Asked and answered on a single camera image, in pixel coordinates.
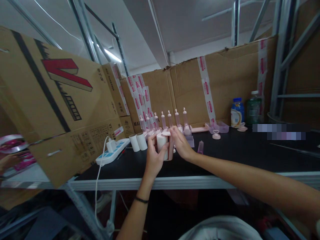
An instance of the white fabric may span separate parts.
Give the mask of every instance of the white fabric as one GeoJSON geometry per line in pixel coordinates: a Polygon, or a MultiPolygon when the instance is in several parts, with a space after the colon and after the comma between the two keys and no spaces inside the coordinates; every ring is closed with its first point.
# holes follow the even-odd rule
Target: white fabric
{"type": "Polygon", "coordinates": [[[179,240],[248,240],[261,239],[259,233],[235,216],[208,218],[191,228],[179,240]]]}

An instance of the green bottle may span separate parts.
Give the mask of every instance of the green bottle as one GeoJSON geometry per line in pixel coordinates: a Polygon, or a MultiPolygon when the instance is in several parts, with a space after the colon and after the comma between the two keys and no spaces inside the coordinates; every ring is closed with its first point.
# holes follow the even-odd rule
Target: green bottle
{"type": "Polygon", "coordinates": [[[262,100],[258,98],[259,91],[252,91],[252,98],[247,101],[247,119],[246,124],[258,124],[261,118],[262,100]]]}

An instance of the fluorescent light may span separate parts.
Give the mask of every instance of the fluorescent light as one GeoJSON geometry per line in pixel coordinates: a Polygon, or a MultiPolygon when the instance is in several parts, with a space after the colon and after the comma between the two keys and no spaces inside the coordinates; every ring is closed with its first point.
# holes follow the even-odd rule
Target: fluorescent light
{"type": "Polygon", "coordinates": [[[112,57],[114,60],[118,61],[118,62],[122,62],[119,58],[117,58],[115,55],[113,55],[111,52],[109,52],[107,49],[104,49],[104,51],[110,56],[112,57]]]}

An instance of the water bottle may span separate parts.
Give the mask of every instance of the water bottle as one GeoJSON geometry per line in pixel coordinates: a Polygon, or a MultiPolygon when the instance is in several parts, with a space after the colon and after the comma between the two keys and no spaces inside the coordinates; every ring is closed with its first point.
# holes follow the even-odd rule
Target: water bottle
{"type": "Polygon", "coordinates": [[[244,122],[244,106],[242,98],[234,98],[231,107],[231,127],[239,128],[244,122]]]}
{"type": "Polygon", "coordinates": [[[259,124],[261,116],[261,98],[258,98],[259,91],[252,91],[252,97],[247,101],[246,124],[259,124]]]}

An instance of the white power strip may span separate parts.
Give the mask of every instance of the white power strip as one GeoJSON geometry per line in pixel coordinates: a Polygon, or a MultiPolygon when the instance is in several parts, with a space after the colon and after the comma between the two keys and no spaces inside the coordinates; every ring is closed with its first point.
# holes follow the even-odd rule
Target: white power strip
{"type": "Polygon", "coordinates": [[[129,138],[121,139],[116,142],[116,150],[114,152],[109,153],[109,151],[105,151],[96,159],[96,163],[98,165],[105,165],[113,162],[117,156],[122,152],[122,150],[130,143],[129,138]]]}

